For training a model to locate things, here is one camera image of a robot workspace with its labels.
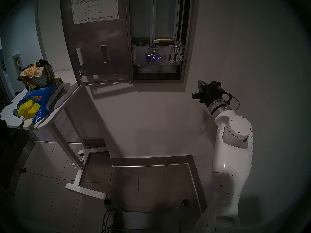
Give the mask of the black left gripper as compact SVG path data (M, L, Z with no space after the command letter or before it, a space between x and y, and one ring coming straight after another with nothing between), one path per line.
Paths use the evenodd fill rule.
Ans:
M12 104L12 102L0 102L0 107L6 107ZM17 140L21 135L20 132L23 129L24 122L21 122L17 128L9 135L7 131L7 123L5 120L0 120L0 140L5 140L11 145L11 140Z

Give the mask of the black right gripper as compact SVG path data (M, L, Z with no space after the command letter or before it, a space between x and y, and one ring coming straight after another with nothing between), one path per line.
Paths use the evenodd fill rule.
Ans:
M222 92L220 82L206 83L204 81L198 81L198 93L192 94L192 99L199 100L200 103L204 103L207 107L217 99L222 99Z

